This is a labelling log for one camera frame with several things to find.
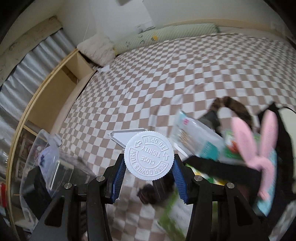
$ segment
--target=white cable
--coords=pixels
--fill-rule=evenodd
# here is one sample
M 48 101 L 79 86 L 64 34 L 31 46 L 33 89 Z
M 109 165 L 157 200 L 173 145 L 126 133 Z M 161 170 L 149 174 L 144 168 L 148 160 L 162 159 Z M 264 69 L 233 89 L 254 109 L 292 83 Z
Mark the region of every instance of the white cable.
M 85 35 L 84 35 L 83 41 L 85 39 L 85 36 L 86 36 L 86 33 L 87 33 L 88 28 L 89 28 L 89 23 L 87 24 L 87 28 L 86 28 L 86 31 L 85 31 Z

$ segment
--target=teal label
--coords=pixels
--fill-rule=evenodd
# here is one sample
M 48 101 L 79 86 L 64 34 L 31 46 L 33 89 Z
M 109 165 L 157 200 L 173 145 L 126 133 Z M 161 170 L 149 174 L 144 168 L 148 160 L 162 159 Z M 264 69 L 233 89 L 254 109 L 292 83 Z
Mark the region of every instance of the teal label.
M 207 142 L 200 153 L 200 157 L 205 159 L 212 159 L 216 161 L 218 159 L 219 152 L 218 148 L 215 147 L 212 143 Z

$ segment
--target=wall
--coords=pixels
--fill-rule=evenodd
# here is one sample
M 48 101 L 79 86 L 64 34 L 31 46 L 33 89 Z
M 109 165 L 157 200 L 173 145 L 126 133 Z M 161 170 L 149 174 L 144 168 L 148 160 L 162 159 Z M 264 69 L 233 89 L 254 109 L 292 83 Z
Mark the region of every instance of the wall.
M 95 32 L 116 42 L 135 34 L 139 24 L 162 27 L 197 19 L 231 19 L 265 28 L 282 20 L 263 0 L 65 0 L 57 14 L 75 44 Z
M 0 44 L 0 54 L 30 28 L 53 16 L 64 0 L 35 0 L 13 23 Z
M 116 42 L 136 33 L 137 25 L 151 22 L 141 0 L 131 0 L 124 5 L 117 0 L 65 0 L 57 17 L 76 45 L 83 41 L 85 33 L 87 39 L 101 31 Z

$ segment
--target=metal screw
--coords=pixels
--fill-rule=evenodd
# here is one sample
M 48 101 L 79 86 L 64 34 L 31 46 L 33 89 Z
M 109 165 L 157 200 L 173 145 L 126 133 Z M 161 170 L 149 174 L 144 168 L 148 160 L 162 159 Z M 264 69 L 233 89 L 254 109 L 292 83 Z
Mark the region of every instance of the metal screw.
M 69 188 L 71 188 L 72 187 L 72 183 L 66 183 L 65 185 L 64 185 L 64 188 L 66 188 L 66 189 L 69 189 Z
M 196 180 L 197 182 L 202 181 L 202 176 L 194 176 L 194 180 Z
M 226 186 L 227 186 L 228 188 L 234 188 L 234 184 L 233 184 L 233 183 L 227 183 Z
M 105 177 L 104 177 L 104 176 L 97 176 L 97 177 L 96 177 L 96 180 L 97 180 L 98 182 L 102 182 L 102 181 L 105 180 Z

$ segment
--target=blue gripper pad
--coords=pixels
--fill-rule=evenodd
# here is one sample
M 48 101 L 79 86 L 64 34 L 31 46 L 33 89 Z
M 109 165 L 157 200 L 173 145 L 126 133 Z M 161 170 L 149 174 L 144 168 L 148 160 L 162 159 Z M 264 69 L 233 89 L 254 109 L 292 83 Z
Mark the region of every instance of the blue gripper pad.
M 116 201 L 116 199 L 119 197 L 120 189 L 122 186 L 124 174 L 126 172 L 126 164 L 124 162 L 124 158 L 122 158 L 120 166 L 118 168 L 118 171 L 116 173 L 116 176 L 114 178 L 114 181 L 112 183 L 112 196 L 111 199 L 113 202 Z
M 178 161 L 176 159 L 174 159 L 172 172 L 173 172 L 176 186 L 178 188 L 179 196 L 184 201 L 184 203 L 187 203 L 189 198 L 187 193 L 187 184 L 183 176 L 183 173 L 178 165 Z

